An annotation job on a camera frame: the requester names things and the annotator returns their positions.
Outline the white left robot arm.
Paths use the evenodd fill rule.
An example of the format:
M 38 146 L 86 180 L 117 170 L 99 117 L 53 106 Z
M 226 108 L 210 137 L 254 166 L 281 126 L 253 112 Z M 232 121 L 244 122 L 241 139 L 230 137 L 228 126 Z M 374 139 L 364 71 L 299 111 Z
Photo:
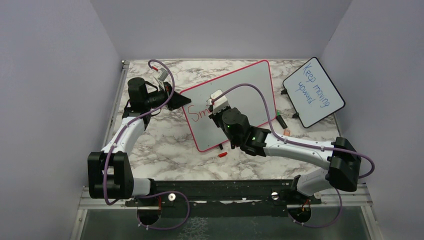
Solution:
M 160 82 L 152 92 L 147 89 L 152 83 L 141 77 L 130 79 L 127 86 L 129 99 L 118 131 L 101 151 L 91 152 L 87 158 L 89 195 L 93 199 L 106 200 L 138 196 L 149 206 L 157 200 L 157 191 L 152 188 L 151 179 L 133 176 L 129 156 L 156 110 L 164 107 L 173 111 L 192 100 L 175 92 L 166 81 Z

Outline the red marker cap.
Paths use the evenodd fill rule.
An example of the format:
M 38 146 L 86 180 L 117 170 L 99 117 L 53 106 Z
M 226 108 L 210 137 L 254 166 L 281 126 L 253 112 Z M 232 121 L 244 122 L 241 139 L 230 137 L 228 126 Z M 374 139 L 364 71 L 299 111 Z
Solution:
M 227 152 L 222 152 L 220 154 L 218 154 L 219 158 L 225 157 L 228 153 Z

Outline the pink framed whiteboard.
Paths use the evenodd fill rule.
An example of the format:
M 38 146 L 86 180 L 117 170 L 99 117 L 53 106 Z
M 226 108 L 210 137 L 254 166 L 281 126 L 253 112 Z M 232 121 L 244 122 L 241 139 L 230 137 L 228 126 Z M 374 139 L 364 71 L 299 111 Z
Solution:
M 199 152 L 208 151 L 228 140 L 223 131 L 208 117 L 207 100 L 215 91 L 224 92 L 239 84 L 243 86 L 225 95 L 231 107 L 246 115 L 249 123 L 256 127 L 268 122 L 265 109 L 268 109 L 271 120 L 276 118 L 274 86 L 268 60 L 249 64 L 184 89 L 181 95 L 189 98 L 191 102 L 183 106 L 183 112 Z

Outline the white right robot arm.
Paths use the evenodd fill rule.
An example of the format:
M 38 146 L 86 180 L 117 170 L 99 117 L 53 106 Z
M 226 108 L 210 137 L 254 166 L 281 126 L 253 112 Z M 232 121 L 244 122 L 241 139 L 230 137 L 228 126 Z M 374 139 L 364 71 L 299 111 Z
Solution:
M 225 107 L 209 118 L 224 132 L 232 149 L 239 148 L 251 156 L 284 157 L 318 166 L 311 173 L 298 175 L 288 190 L 289 199 L 300 204 L 319 191 L 335 188 L 344 192 L 357 190 L 361 158 L 343 137 L 335 141 L 310 141 L 280 135 L 271 130 L 252 126 L 248 117 L 237 108 Z

